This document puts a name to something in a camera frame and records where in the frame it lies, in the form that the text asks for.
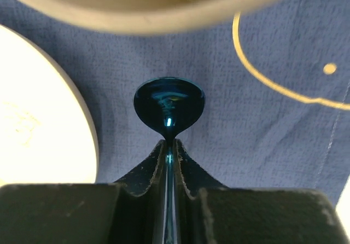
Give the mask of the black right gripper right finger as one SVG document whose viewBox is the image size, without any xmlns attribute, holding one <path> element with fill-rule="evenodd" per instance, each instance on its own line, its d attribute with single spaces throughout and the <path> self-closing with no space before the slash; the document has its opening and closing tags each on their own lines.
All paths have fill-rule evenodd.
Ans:
<svg viewBox="0 0 350 244">
<path fill-rule="evenodd" d="M 327 197 L 313 189 L 229 188 L 176 140 L 182 243 L 346 243 Z"/>
</svg>

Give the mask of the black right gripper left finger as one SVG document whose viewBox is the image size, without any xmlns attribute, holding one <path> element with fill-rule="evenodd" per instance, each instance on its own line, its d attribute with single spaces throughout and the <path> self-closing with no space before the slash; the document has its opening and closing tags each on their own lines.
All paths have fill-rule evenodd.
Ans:
<svg viewBox="0 0 350 244">
<path fill-rule="evenodd" d="M 1 187 L 1 243 L 162 243 L 164 152 L 107 184 Z"/>
</svg>

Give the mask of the cream ceramic plate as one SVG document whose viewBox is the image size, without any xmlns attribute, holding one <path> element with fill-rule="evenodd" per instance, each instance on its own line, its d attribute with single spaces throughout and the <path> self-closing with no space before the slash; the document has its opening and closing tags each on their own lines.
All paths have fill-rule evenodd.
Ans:
<svg viewBox="0 0 350 244">
<path fill-rule="evenodd" d="M 1 185 L 94 183 L 98 138 L 91 113 L 61 66 L 1 26 Z"/>
</svg>

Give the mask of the blue metal spoon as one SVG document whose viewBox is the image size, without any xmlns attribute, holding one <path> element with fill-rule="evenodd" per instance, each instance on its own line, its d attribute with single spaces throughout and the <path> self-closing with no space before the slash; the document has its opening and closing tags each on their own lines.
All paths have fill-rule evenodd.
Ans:
<svg viewBox="0 0 350 244">
<path fill-rule="evenodd" d="M 197 122 L 203 113 L 205 102 L 205 93 L 201 87 L 176 77 L 149 80 L 138 87 L 133 98 L 134 109 L 140 120 L 159 133 L 166 142 L 163 243 L 180 243 L 174 140 L 178 134 Z"/>
</svg>

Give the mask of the blue fish-print placemat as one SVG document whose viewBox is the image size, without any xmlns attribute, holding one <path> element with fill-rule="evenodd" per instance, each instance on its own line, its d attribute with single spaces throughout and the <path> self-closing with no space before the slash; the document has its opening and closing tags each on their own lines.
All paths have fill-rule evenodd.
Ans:
<svg viewBox="0 0 350 244">
<path fill-rule="evenodd" d="M 349 176 L 349 111 L 306 104 L 260 82 L 241 64 L 232 22 L 156 37 L 87 31 L 1 0 L 1 23 L 35 42 L 84 97 L 100 144 L 100 182 L 142 161 L 159 135 L 136 116 L 145 81 L 174 76 L 203 88 L 201 118 L 179 138 L 188 154 L 229 187 L 316 188 L 334 204 Z M 242 15 L 249 62 L 310 98 L 349 104 L 349 0 L 282 0 Z"/>
</svg>

